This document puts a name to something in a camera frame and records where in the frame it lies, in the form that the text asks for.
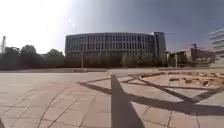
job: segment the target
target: tower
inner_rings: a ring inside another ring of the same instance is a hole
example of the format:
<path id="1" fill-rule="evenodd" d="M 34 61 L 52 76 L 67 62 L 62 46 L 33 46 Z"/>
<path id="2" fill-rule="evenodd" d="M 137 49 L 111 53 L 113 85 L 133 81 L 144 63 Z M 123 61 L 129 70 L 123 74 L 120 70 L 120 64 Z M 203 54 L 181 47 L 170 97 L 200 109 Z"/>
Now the tower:
<path id="1" fill-rule="evenodd" d="M 3 36 L 2 43 L 1 43 L 1 52 L 5 52 L 5 46 L 6 46 L 6 36 Z"/>

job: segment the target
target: glass facade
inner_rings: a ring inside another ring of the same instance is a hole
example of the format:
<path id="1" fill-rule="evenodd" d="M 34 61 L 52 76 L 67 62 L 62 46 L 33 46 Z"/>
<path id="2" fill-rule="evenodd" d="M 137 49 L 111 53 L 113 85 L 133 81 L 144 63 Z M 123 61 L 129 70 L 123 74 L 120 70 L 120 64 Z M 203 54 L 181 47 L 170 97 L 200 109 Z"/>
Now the glass facade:
<path id="1" fill-rule="evenodd" d="M 224 55 L 224 29 L 209 34 L 213 49 L 218 56 Z"/>
<path id="2" fill-rule="evenodd" d="M 124 52 L 159 55 L 158 39 L 151 34 L 92 33 L 66 36 L 65 53 Z"/>

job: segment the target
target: paving tile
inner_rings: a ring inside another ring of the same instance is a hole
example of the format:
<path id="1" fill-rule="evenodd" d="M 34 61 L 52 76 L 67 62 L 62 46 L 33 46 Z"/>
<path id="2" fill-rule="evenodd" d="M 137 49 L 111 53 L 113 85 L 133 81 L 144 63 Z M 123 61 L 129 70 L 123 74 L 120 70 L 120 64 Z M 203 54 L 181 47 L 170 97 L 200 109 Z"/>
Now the paving tile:
<path id="1" fill-rule="evenodd" d="M 65 109 L 50 107 L 49 109 L 47 109 L 44 115 L 44 119 L 55 121 L 64 111 Z"/>
<path id="2" fill-rule="evenodd" d="M 44 91 L 44 93 L 38 94 L 38 97 L 32 101 L 32 106 L 48 107 L 52 100 L 62 91 L 66 86 L 53 86 Z"/>
<path id="3" fill-rule="evenodd" d="M 76 101 L 69 109 L 76 110 L 76 111 L 82 111 L 87 112 L 92 104 L 92 101 L 88 100 L 78 100 Z"/>
<path id="4" fill-rule="evenodd" d="M 44 114 L 44 111 L 46 110 L 46 108 L 42 108 L 42 107 L 33 107 L 31 106 L 23 115 L 22 117 L 42 117 L 42 115 Z"/>
<path id="5" fill-rule="evenodd" d="M 75 94 L 70 94 L 68 96 L 65 97 L 65 99 L 68 99 L 68 100 L 77 100 L 79 98 L 79 95 L 75 95 Z"/>
<path id="6" fill-rule="evenodd" d="M 111 112 L 111 99 L 110 97 L 98 97 L 91 106 L 92 111 L 97 112 Z"/>
<path id="7" fill-rule="evenodd" d="M 3 114 L 8 109 L 10 109 L 10 107 L 0 107 L 0 115 Z"/>
<path id="8" fill-rule="evenodd" d="M 197 104 L 219 106 L 219 105 L 224 104 L 223 97 L 224 97 L 223 92 L 222 93 L 217 93 L 217 94 L 212 95 L 211 97 L 209 97 L 207 99 L 204 99 L 204 100 L 198 102 Z"/>
<path id="9" fill-rule="evenodd" d="M 56 102 L 58 102 L 60 99 L 58 99 L 57 97 L 51 102 L 50 106 L 54 105 Z"/>
<path id="10" fill-rule="evenodd" d="M 42 120 L 39 128 L 48 128 L 52 123 L 50 120 Z"/>
<path id="11" fill-rule="evenodd" d="M 20 118 L 13 128 L 37 128 L 40 118 Z"/>
<path id="12" fill-rule="evenodd" d="M 224 118 L 216 116 L 199 116 L 200 128 L 223 128 Z"/>
<path id="13" fill-rule="evenodd" d="M 79 128 L 79 127 L 66 125 L 66 124 L 59 123 L 59 122 L 55 122 L 53 125 L 51 125 L 50 128 Z"/>
<path id="14" fill-rule="evenodd" d="M 197 117 L 180 112 L 172 112 L 170 126 L 175 128 L 198 128 Z"/>
<path id="15" fill-rule="evenodd" d="M 55 102 L 52 107 L 67 109 L 69 106 L 71 106 L 73 104 L 73 102 L 74 102 L 74 100 L 62 99 L 62 100 Z"/>
<path id="16" fill-rule="evenodd" d="M 84 116 L 85 114 L 81 111 L 67 110 L 57 121 L 68 125 L 80 126 Z"/>
<path id="17" fill-rule="evenodd" d="M 5 112 L 4 116 L 10 118 L 19 118 L 26 110 L 27 108 L 13 107 L 9 109 L 7 112 Z"/>
<path id="18" fill-rule="evenodd" d="M 161 92 L 159 98 L 157 98 L 157 99 L 164 100 L 164 101 L 171 101 L 171 102 L 181 102 L 181 101 L 183 101 L 182 99 L 180 99 L 176 96 L 173 96 L 171 94 L 164 93 L 164 92 L 163 93 Z"/>
<path id="19" fill-rule="evenodd" d="M 16 106 L 17 107 L 30 107 L 32 101 L 31 100 L 24 100 L 20 103 L 18 103 Z"/>
<path id="20" fill-rule="evenodd" d="M 78 101 L 88 101 L 88 102 L 92 102 L 94 100 L 95 96 L 80 96 Z"/>
<path id="21" fill-rule="evenodd" d="M 82 127 L 111 127 L 111 113 L 90 112 Z"/>
<path id="22" fill-rule="evenodd" d="M 4 103 L 2 103 L 2 106 L 15 106 L 16 104 L 18 104 L 19 102 L 21 102 L 23 99 L 11 99 L 11 100 L 6 100 Z"/>
<path id="23" fill-rule="evenodd" d="M 142 104 L 138 104 L 135 102 L 131 102 L 131 104 L 133 105 L 136 113 L 138 114 L 139 117 L 142 117 L 143 114 L 146 112 L 146 110 L 148 109 L 148 106 L 146 105 L 142 105 Z"/>
<path id="24" fill-rule="evenodd" d="M 150 107 L 142 118 L 149 122 L 168 125 L 170 114 L 168 110 Z"/>
<path id="25" fill-rule="evenodd" d="M 9 118 L 6 116 L 2 116 L 0 120 L 2 121 L 2 124 L 4 125 L 3 128 L 11 128 L 18 121 L 18 118 Z"/>
<path id="26" fill-rule="evenodd" d="M 145 128 L 167 128 L 166 126 L 159 125 L 159 124 L 154 124 L 148 121 L 142 121 Z"/>

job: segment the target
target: sky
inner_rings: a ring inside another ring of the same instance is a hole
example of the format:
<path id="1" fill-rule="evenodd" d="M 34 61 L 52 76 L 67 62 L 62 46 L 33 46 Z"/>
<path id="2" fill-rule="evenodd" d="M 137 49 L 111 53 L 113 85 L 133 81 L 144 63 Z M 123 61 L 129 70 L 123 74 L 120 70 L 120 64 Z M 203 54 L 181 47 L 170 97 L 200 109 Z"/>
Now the sky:
<path id="1" fill-rule="evenodd" d="M 224 28 L 223 12 L 224 0 L 0 0 L 0 39 L 43 54 L 64 51 L 68 34 L 161 31 L 168 51 L 211 49 L 208 33 Z"/>

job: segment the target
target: ground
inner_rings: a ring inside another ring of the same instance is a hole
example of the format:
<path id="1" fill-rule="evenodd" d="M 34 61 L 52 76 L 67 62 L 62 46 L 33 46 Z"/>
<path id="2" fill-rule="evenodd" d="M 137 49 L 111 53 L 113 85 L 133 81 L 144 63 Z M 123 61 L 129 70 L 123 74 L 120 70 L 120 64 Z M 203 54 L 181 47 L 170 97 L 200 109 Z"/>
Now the ground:
<path id="1" fill-rule="evenodd" d="M 219 86 L 142 72 L 0 73 L 0 128 L 223 128 Z"/>

